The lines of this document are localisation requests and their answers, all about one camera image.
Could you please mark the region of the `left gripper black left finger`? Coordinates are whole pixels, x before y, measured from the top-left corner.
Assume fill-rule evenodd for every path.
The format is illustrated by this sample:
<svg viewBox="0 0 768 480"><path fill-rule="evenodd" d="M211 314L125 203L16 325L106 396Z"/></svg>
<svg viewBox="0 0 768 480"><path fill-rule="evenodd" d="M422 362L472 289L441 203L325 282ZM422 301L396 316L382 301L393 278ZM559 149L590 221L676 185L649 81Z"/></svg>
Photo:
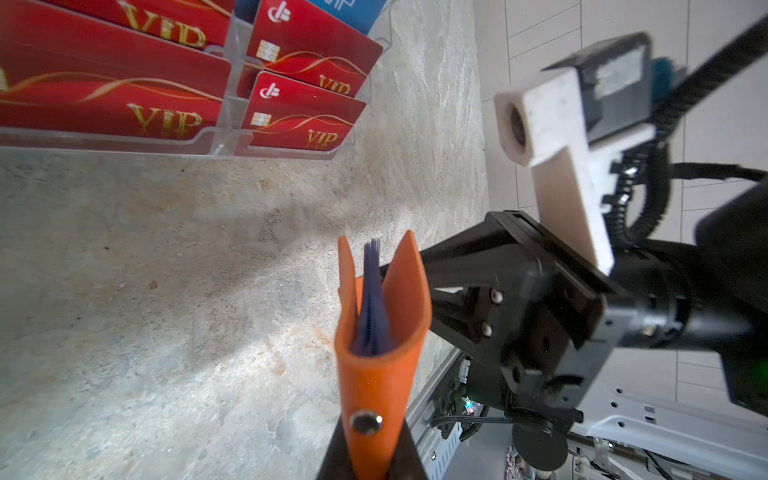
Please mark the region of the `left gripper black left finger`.
<svg viewBox="0 0 768 480"><path fill-rule="evenodd" d="M336 424L316 479L354 480L354 470L341 419Z"/></svg>

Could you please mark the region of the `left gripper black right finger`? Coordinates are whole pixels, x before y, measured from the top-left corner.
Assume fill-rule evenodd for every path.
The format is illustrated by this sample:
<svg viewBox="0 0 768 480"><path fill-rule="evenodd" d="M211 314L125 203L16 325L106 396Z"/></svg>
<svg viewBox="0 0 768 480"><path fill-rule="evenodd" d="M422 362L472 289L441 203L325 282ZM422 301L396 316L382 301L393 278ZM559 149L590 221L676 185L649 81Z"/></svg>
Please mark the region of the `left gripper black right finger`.
<svg viewBox="0 0 768 480"><path fill-rule="evenodd" d="M427 480L418 450L406 421L397 441L392 458L392 480Z"/></svg>

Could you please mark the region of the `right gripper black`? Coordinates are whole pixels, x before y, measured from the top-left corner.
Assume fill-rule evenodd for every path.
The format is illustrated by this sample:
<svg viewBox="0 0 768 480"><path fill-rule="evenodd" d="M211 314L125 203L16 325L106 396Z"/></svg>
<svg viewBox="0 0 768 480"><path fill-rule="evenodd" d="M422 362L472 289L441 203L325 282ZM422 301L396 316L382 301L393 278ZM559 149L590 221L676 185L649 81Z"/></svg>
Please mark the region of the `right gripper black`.
<svg viewBox="0 0 768 480"><path fill-rule="evenodd" d="M627 291L529 215L491 212L422 250L432 331L469 362L464 394L500 411L539 471L568 455L579 403L636 316Z"/></svg>

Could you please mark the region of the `orange card holder wallet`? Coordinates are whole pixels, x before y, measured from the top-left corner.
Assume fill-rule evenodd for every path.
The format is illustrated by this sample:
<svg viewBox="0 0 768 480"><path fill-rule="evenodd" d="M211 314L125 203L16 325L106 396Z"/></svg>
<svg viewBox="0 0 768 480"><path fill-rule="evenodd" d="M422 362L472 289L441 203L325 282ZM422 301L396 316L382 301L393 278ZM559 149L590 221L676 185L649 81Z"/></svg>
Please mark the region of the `orange card holder wallet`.
<svg viewBox="0 0 768 480"><path fill-rule="evenodd" d="M369 243L361 276L346 237L339 238L337 250L341 311L333 346L339 419L354 479L392 479L392 458L432 321L425 268L413 231L404 234L384 270L377 242Z"/></svg>

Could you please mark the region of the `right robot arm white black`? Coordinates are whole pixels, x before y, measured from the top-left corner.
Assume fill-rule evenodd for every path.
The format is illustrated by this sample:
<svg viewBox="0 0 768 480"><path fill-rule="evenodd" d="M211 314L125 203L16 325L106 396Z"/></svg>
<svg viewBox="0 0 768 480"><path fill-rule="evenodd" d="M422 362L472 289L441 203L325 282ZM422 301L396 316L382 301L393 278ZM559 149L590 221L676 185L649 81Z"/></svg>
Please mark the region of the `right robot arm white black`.
<svg viewBox="0 0 768 480"><path fill-rule="evenodd" d="M730 399L767 411L767 178L705 217L693 244L649 240L603 273L518 211L418 251L432 330L470 359L524 460L554 470L618 348L714 351Z"/></svg>

